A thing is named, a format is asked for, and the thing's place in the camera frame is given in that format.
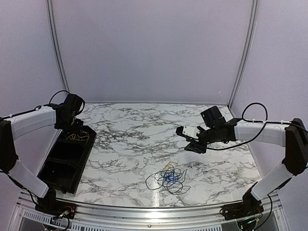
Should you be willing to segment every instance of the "yellow wire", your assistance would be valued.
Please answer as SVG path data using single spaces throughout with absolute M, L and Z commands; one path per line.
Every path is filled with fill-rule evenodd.
M 71 140 L 71 141 L 85 141 L 86 143 L 88 142 L 90 135 L 86 131 L 81 131 L 80 134 L 84 133 L 85 136 L 79 136 L 77 134 L 70 134 L 66 139 Z

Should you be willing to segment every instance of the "marble tabletop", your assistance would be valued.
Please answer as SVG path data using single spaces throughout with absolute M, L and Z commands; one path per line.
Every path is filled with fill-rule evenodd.
M 246 145 L 197 154 L 175 134 L 178 126 L 202 126 L 209 105 L 87 104 L 78 117 L 97 132 L 77 192 L 57 196 L 85 203 L 133 207 L 182 207 L 240 200 L 260 174 Z M 219 106 L 227 120 L 232 116 Z M 219 148 L 234 145 L 214 143 Z M 147 177 L 169 162 L 187 169 L 182 195 L 151 191 Z

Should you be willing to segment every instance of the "lavender wall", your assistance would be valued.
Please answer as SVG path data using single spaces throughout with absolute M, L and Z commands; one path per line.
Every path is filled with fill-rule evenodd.
M 70 89 L 88 102 L 227 104 L 251 3 L 55 1 Z
M 237 116 L 251 102 L 262 102 L 270 120 L 303 119 L 308 127 L 308 2 L 261 1 L 257 28 L 233 111 Z M 262 110 L 249 118 L 264 118 Z M 257 165 L 267 174 L 284 157 L 284 149 L 254 142 Z M 308 171 L 279 191 L 290 230 L 308 226 Z
M 0 31 L 0 116 L 48 102 L 62 85 L 45 1 L 2 1 Z M 53 128 L 43 128 L 16 141 L 19 158 L 33 172 L 37 171 L 54 133 Z M 1 230 L 7 229 L 19 192 L 6 175 L 0 174 Z

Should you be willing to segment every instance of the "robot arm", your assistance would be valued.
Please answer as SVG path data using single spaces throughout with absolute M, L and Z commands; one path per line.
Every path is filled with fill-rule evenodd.
M 207 145 L 214 142 L 249 141 L 264 127 L 264 123 L 246 122 L 234 118 L 226 122 L 217 107 L 201 113 L 207 127 L 178 127 L 176 133 L 190 142 L 185 150 L 205 153 Z M 285 147 L 285 158 L 261 181 L 253 185 L 243 196 L 240 205 L 226 205 L 222 214 L 226 220 L 257 214 L 263 211 L 260 200 L 276 189 L 282 188 L 292 176 L 302 173 L 308 162 L 308 135 L 302 129 L 303 122 L 295 118 L 291 122 L 268 123 L 254 140 Z
M 45 198 L 50 188 L 19 160 L 14 140 L 39 128 L 53 125 L 64 133 L 79 133 L 83 121 L 76 116 L 83 110 L 80 111 L 80 108 L 84 103 L 79 96 L 68 94 L 61 104 L 50 103 L 25 113 L 0 118 L 0 169 L 20 188 L 26 188 L 39 198 Z

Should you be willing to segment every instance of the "black tray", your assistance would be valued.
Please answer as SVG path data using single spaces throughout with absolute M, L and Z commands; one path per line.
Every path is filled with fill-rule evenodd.
M 76 192 L 95 141 L 94 130 L 88 126 L 81 130 L 89 133 L 89 140 L 71 141 L 61 133 L 38 175 L 46 184 L 63 193 Z

